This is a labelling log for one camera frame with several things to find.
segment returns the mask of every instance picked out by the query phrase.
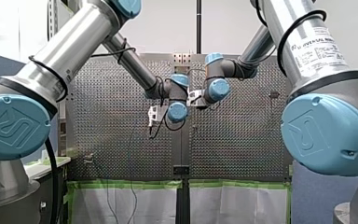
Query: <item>white label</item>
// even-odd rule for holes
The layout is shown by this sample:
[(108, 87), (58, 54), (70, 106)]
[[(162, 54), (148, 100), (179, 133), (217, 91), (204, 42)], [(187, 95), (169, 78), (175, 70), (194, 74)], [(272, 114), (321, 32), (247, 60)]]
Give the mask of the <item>white label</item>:
[(314, 28), (315, 35), (292, 45), (291, 51), (303, 76), (314, 75), (324, 66), (347, 65), (327, 28)]

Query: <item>silver arm tube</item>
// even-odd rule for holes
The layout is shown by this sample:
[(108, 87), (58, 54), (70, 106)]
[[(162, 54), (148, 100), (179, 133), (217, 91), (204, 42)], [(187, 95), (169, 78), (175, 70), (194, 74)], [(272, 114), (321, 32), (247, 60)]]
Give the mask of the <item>silver arm tube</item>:
[[(263, 0), (260, 1), (260, 5), (264, 12), (272, 39), (277, 46), (284, 32), (297, 18), (315, 10), (313, 2), (310, 0)], [(318, 41), (318, 37), (321, 35), (323, 38), (331, 39), (331, 44), (323, 49), (314, 50), (320, 50), (321, 52), (319, 54), (328, 52), (329, 54), (337, 55), (339, 58), (335, 60), (331, 59), (332, 61), (329, 62), (323, 55), (315, 59), (303, 57), (303, 55), (307, 55), (307, 52), (301, 50), (304, 50), (304, 48), (310, 49), (310, 45)], [(302, 22), (289, 35), (284, 45), (282, 59), (284, 69), (293, 85), (294, 91), (322, 77), (331, 76), (350, 69), (342, 58), (342, 54), (339, 52), (334, 39), (328, 33), (323, 20), (319, 16), (313, 16)]]
[[(103, 42), (103, 45), (113, 53), (115, 51), (123, 49), (125, 44), (124, 37), (117, 33), (106, 41)], [(126, 43), (125, 48), (130, 48), (131, 46)], [(149, 91), (156, 86), (157, 79), (153, 73), (146, 67), (146, 65), (139, 58), (138, 54), (133, 50), (127, 50), (123, 53), (121, 57), (121, 65), (130, 73), (133, 79), (135, 79), (141, 87)]]
[[(120, 28), (113, 9), (101, 0), (89, 0), (34, 58), (58, 73), (68, 84), (90, 55)], [(36, 92), (51, 104), (62, 95), (62, 84), (48, 70), (27, 63), (14, 77), (5, 77)]]
[(274, 42), (272, 41), (272, 37), (269, 34), (269, 29), (263, 25), (258, 29), (257, 33), (243, 54), (238, 57), (238, 61), (242, 65), (246, 66), (248, 62), (257, 60), (269, 53), (273, 46)]

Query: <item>gray robot arm segment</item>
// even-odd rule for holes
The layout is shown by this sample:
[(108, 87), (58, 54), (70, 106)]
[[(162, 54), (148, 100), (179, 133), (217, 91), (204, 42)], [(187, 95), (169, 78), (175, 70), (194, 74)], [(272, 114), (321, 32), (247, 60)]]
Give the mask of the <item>gray robot arm segment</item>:
[(259, 3), (293, 87), (282, 114), (287, 149), (316, 173), (358, 175), (358, 71), (345, 62), (325, 13), (311, 0)]
[[(103, 42), (111, 52), (130, 48), (130, 44), (121, 35), (116, 34)], [(114, 55), (122, 66), (145, 90), (149, 99), (170, 99), (167, 117), (172, 122), (181, 122), (186, 118), (186, 100), (188, 80), (185, 75), (172, 75), (171, 78), (155, 77), (133, 50), (126, 50), (122, 54)]]
[(206, 89), (203, 92), (206, 105), (215, 104), (228, 95), (229, 85), (225, 78), (255, 77), (260, 59), (266, 57), (273, 45), (269, 30), (262, 26), (238, 60), (224, 59), (220, 53), (209, 54), (205, 59)]

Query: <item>metal pole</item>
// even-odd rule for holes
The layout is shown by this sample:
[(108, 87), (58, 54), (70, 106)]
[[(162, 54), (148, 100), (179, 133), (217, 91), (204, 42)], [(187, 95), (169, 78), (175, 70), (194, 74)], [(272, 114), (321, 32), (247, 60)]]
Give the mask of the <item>metal pole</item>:
[(197, 0), (197, 54), (201, 54), (201, 26), (202, 26), (202, 5), (201, 0)]
[[(103, 45), (111, 53), (131, 47), (120, 33), (117, 33), (112, 38), (107, 39)], [(120, 54), (116, 54), (114, 56), (118, 59)], [(120, 63), (130, 73), (133, 79), (135, 79), (141, 87), (144, 88), (144, 90), (150, 90), (155, 86), (157, 82), (156, 77), (133, 50), (124, 51), (121, 55)]]
[(249, 46), (243, 54), (238, 57), (238, 61), (246, 64), (247, 62), (257, 60), (269, 53), (273, 46), (274, 42), (269, 34), (269, 29), (265, 26), (261, 26)]

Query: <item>robotic arm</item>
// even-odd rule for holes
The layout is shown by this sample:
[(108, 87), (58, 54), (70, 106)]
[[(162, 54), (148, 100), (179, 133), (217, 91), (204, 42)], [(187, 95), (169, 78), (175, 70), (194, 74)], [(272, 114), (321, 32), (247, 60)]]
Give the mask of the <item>robotic arm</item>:
[[(190, 93), (190, 100), (197, 99), (192, 105), (224, 99), (230, 91), (226, 78), (254, 77), (257, 59), (275, 44), (293, 85), (282, 115), (288, 150), (317, 173), (358, 175), (358, 71), (346, 64), (324, 13), (310, 0), (264, 0), (259, 7), (268, 27), (259, 29), (237, 61), (218, 53), (206, 57), (206, 88)], [(139, 11), (139, 1), (89, 0), (16, 76), (0, 78), (0, 161), (27, 156), (44, 144), (66, 86), (101, 43), (111, 52), (130, 47), (117, 31)], [(131, 50), (116, 57), (148, 98), (170, 99), (171, 122), (186, 118), (187, 76), (155, 77)]]
[(0, 161), (20, 159), (45, 143), (57, 102), (101, 43), (112, 53), (122, 50), (116, 57), (148, 98), (170, 99), (171, 122), (186, 118), (187, 77), (158, 79), (135, 52), (124, 50), (130, 46), (117, 32), (140, 9), (139, 0), (89, 0), (16, 76), (0, 78)]
[(310, 0), (252, 3), (267, 27), (236, 61), (220, 53), (206, 57), (206, 87), (190, 93), (191, 105), (204, 108), (224, 99), (230, 92), (226, 78), (255, 77), (255, 61), (275, 44), (293, 88), (282, 114), (287, 149), (316, 173), (358, 175), (358, 71), (348, 67), (324, 25), (325, 12)]

